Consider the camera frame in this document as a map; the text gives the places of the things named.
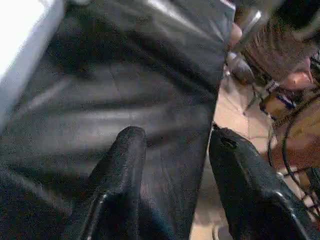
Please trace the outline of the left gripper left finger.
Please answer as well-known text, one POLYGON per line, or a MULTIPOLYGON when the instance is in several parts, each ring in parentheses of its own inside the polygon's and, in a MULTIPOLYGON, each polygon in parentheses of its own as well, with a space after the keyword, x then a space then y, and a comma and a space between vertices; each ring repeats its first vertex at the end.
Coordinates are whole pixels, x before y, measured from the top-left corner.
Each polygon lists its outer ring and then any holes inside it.
POLYGON ((142 172, 146 160, 145 131, 123 129, 89 178, 88 213, 81 240, 138 240, 142 172))

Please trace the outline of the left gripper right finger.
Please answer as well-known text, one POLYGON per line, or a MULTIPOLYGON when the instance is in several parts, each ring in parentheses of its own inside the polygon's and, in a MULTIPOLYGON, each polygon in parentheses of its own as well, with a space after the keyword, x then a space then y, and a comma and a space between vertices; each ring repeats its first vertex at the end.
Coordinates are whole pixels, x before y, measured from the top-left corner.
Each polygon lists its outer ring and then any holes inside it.
POLYGON ((316 238, 305 205, 249 140, 214 125, 209 160, 233 239, 316 238))

